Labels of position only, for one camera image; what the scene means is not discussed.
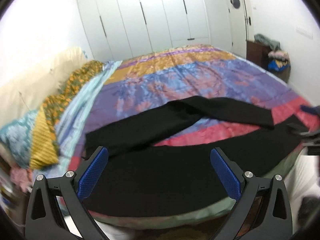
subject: wardrobe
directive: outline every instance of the wardrobe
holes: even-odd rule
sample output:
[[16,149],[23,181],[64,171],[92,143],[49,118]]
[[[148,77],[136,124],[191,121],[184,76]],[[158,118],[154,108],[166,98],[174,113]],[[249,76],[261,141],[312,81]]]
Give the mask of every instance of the wardrobe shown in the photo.
[[209,44],[204,0],[77,0],[96,60]]

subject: floral pillow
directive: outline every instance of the floral pillow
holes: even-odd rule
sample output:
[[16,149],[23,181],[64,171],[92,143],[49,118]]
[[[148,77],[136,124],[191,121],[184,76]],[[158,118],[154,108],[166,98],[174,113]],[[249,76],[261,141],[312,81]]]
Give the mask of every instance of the floral pillow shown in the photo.
[[31,110],[0,129],[0,143],[4,144],[22,168],[29,167],[32,130],[38,110]]

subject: wall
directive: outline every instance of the wall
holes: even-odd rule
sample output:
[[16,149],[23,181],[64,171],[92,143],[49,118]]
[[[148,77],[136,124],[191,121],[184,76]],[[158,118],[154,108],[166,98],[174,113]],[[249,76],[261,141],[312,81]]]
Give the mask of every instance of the wall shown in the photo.
[[[279,40],[289,52],[289,85],[320,105],[320,29],[302,0],[251,0],[255,33]],[[301,28],[313,38],[297,33]]]
[[211,45],[231,51],[232,38],[228,7],[225,0],[204,0],[207,9]]
[[92,58],[76,0],[15,0],[0,21],[0,86],[71,46]]

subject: wall switch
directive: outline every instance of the wall switch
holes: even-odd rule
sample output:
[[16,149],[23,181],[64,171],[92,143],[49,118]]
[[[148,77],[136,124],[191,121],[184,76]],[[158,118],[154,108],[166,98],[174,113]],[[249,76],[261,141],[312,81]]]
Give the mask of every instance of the wall switch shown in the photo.
[[309,31],[306,31],[305,29],[302,29],[302,28],[299,28],[299,27],[296,27],[296,31],[297,33],[313,40],[313,33],[312,32],[309,32]]

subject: blue textured pad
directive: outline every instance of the blue textured pad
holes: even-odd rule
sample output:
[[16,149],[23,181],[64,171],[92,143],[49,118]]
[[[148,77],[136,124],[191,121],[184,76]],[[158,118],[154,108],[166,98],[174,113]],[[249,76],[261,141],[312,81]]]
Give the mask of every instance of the blue textured pad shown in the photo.
[[77,195],[81,201],[90,196],[94,186],[108,163],[108,157],[108,150],[106,148],[102,148],[79,180]]
[[211,151],[210,161],[229,197],[238,201],[241,198],[240,182],[217,150]]

